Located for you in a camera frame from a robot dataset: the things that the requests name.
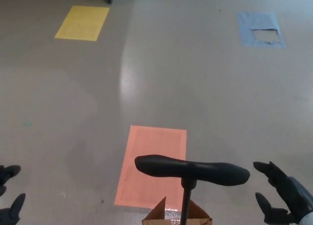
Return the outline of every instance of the yellow rectangle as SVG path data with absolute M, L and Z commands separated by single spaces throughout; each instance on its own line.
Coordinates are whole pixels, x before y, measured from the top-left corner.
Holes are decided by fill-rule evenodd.
M 55 38 L 96 41 L 108 7 L 72 6 Z

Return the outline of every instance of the floor marking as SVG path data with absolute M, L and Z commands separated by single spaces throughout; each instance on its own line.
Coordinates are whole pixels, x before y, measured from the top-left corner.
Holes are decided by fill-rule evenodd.
M 108 7 L 72 6 L 55 38 L 97 41 Z
M 181 210 L 180 179 L 147 176 L 136 169 L 134 159 L 148 154 L 185 159 L 186 141 L 186 130 L 131 126 L 115 205 L 153 208 L 166 196 L 167 209 Z

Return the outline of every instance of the blue rectangle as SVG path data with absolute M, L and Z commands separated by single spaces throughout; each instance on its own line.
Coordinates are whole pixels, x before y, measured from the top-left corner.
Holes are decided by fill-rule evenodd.
M 285 48 L 286 43 L 274 13 L 238 12 L 239 31 L 243 45 Z M 254 30 L 276 30 L 280 42 L 259 41 Z

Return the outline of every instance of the cardboard box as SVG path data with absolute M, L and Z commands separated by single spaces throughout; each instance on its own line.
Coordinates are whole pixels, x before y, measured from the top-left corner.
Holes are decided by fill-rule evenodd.
M 142 220 L 142 225 L 179 225 L 179 218 L 165 219 L 165 200 L 166 197 Z M 190 201 L 187 225 L 213 225 L 213 223 L 203 209 Z

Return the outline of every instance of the black handle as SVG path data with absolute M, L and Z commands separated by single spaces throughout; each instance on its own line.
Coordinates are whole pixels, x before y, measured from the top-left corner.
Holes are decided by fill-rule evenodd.
M 250 172 L 229 163 L 204 163 L 174 159 L 161 155 L 139 156 L 136 168 L 153 177 L 174 177 L 202 180 L 223 186 L 244 184 Z

